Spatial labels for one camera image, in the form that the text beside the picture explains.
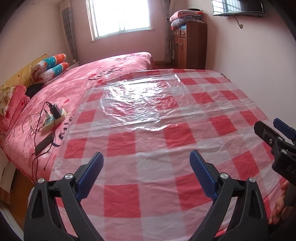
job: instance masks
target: power strip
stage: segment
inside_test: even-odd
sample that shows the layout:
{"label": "power strip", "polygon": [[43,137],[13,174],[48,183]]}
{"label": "power strip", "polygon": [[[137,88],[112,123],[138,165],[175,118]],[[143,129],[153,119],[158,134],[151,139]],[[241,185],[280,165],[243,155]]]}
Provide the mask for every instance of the power strip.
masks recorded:
{"label": "power strip", "polygon": [[66,117],[67,117],[67,112],[64,108],[60,109],[61,112],[61,117],[58,119],[54,119],[54,116],[51,115],[49,118],[46,118],[45,121],[43,122],[42,125],[42,130],[47,132],[50,131],[51,129],[53,129],[55,126],[59,125],[60,123],[62,123]]}

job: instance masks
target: window sill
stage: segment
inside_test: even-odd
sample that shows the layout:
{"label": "window sill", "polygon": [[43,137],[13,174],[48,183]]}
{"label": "window sill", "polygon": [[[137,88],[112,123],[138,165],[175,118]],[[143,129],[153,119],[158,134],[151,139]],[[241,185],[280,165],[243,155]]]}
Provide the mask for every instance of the window sill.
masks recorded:
{"label": "window sill", "polygon": [[93,41],[97,41],[97,40],[104,39],[104,38],[114,36],[114,35],[131,33],[131,32],[139,32],[139,31],[155,31],[155,29],[153,29],[153,28],[143,28],[143,29],[132,29],[132,30],[127,30],[127,31],[111,33],[111,34],[107,34],[107,35],[104,35],[104,36],[101,36],[101,37],[97,37],[97,38],[93,39],[92,41],[90,41],[90,43],[93,42]]}

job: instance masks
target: gray plaid curtain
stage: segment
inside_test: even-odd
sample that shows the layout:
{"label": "gray plaid curtain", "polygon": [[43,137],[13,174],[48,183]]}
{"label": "gray plaid curtain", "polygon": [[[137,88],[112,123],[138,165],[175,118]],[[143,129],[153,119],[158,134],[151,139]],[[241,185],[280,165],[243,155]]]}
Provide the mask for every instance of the gray plaid curtain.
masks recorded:
{"label": "gray plaid curtain", "polygon": [[172,62],[172,49],[171,49],[171,29],[170,21],[167,18],[170,17],[170,0],[162,0],[163,8],[165,10],[165,63]]}
{"label": "gray plaid curtain", "polygon": [[66,1],[67,1],[67,7],[64,10],[62,10],[63,25],[64,25],[64,29],[65,29],[65,33],[66,33],[66,37],[67,37],[67,41],[70,47],[72,57],[77,62],[78,57],[77,57],[76,42],[75,42],[72,8],[69,1],[68,0]]}

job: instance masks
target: rolled blanket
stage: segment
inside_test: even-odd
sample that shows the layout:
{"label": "rolled blanket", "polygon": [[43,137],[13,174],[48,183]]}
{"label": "rolled blanket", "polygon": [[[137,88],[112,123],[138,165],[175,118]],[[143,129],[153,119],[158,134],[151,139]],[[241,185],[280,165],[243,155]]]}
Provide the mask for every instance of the rolled blanket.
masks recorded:
{"label": "rolled blanket", "polygon": [[173,16],[170,17],[170,22],[173,22],[174,20],[178,18],[182,18],[189,15],[199,15],[203,14],[201,11],[192,11],[192,10],[180,10],[174,13]]}
{"label": "rolled blanket", "polygon": [[195,15],[195,16],[189,15],[182,18],[178,18],[172,22],[171,29],[177,29],[179,26],[183,25],[188,21],[205,22],[205,15],[203,13],[200,15]]}
{"label": "rolled blanket", "polygon": [[38,83],[45,83],[45,85],[47,85],[47,83],[50,80],[52,80],[53,78],[55,78],[56,76],[58,76],[59,74],[64,72],[68,67],[69,67],[69,63],[58,64],[57,66],[42,72],[39,75],[37,82]]}
{"label": "rolled blanket", "polygon": [[32,69],[31,69],[31,80],[33,83],[38,82],[38,77],[39,75],[52,68],[55,67],[57,64],[62,63],[66,58],[65,54],[58,54],[49,58],[46,58],[44,60],[41,60],[38,64],[36,64]]}

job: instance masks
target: smartphone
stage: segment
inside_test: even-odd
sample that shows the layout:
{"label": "smartphone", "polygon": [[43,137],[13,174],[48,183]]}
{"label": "smartphone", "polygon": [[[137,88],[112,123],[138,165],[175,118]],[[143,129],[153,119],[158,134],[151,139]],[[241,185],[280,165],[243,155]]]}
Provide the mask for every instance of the smartphone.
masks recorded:
{"label": "smartphone", "polygon": [[40,152],[42,152],[53,141],[54,141],[54,133],[52,132],[36,146],[36,148],[35,148],[36,155],[38,155]]}

